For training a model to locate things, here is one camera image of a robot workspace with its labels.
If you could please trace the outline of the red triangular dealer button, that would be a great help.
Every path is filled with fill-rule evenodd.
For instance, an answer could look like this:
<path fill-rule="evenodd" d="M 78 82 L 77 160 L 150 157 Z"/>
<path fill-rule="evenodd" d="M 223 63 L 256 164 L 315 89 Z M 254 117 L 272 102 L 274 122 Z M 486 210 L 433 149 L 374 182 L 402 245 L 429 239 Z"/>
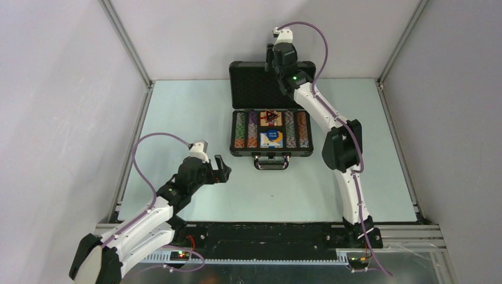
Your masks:
<path fill-rule="evenodd" d="M 275 119 L 277 119 L 277 117 L 278 114 L 275 111 L 270 111 L 270 110 L 265 111 L 265 121 L 267 123 L 274 121 Z"/>

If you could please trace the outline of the red card deck box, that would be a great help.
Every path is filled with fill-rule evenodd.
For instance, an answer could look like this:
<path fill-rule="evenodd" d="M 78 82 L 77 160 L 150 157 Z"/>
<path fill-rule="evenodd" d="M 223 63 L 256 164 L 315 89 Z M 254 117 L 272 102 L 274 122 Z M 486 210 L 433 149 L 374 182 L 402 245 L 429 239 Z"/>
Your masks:
<path fill-rule="evenodd" d="M 283 126 L 282 112 L 280 111 L 260 112 L 260 126 L 261 127 Z"/>

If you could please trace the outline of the black poker case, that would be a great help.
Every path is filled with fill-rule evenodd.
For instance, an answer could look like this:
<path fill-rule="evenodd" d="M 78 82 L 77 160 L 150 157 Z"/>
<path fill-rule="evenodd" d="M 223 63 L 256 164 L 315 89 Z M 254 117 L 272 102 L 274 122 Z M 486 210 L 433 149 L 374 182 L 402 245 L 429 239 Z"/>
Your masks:
<path fill-rule="evenodd" d="M 284 96 L 278 85 L 275 75 L 265 70 L 264 62 L 236 61 L 229 65 L 232 113 L 230 153 L 234 157 L 251 157 L 257 170 L 285 170 L 289 166 L 292 157 L 309 157 L 313 154 L 314 144 L 312 139 L 310 116 L 306 110 L 295 103 L 292 99 Z M 282 112 L 283 126 L 261 127 L 260 112 Z M 250 111 L 258 113 L 258 147 L 250 149 L 247 146 L 247 125 Z M 286 147 L 285 112 L 294 113 L 295 135 L 297 147 Z M 245 147 L 234 147 L 234 133 L 236 127 L 236 115 L 239 112 L 246 114 Z M 298 141 L 297 112 L 305 112 L 307 117 L 309 148 L 300 148 Z M 283 135 L 283 148 L 260 148 L 260 133 L 269 130 L 277 130 Z"/>

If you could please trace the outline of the blue small blind button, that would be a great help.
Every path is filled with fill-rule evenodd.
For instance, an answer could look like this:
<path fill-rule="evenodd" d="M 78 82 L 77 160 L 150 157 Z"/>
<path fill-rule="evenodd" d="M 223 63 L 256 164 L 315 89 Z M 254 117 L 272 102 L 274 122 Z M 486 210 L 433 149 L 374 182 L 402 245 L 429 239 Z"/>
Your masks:
<path fill-rule="evenodd" d="M 280 133 L 277 130 L 269 130 L 269 131 L 267 131 L 266 135 L 267 135 L 267 138 L 272 141 L 272 140 L 278 139 L 280 136 Z"/>

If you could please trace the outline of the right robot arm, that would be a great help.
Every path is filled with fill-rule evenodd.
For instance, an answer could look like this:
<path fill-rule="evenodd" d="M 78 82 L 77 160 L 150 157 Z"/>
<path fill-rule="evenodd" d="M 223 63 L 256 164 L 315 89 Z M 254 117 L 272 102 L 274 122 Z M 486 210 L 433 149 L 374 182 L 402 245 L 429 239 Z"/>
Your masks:
<path fill-rule="evenodd" d="M 301 70 L 293 44 L 268 44 L 265 69 L 276 76 L 280 91 L 303 107 L 324 131 L 321 156 L 340 188 L 345 242 L 360 247 L 374 228 L 361 189 L 360 174 L 364 170 L 361 123 L 340 115 L 326 101 L 313 78 Z"/>

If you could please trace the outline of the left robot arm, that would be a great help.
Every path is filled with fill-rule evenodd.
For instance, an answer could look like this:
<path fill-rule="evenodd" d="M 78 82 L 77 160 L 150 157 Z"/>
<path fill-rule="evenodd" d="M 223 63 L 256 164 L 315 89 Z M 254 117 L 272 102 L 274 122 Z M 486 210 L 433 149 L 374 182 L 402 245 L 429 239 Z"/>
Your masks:
<path fill-rule="evenodd" d="M 204 185 L 226 183 L 231 167 L 220 155 L 217 169 L 210 160 L 186 157 L 178 171 L 161 186 L 132 220 L 96 235 L 84 236 L 77 248 L 69 277 L 75 283 L 120 283 L 124 276 L 155 250 L 186 242 L 187 230 L 177 213 Z"/>

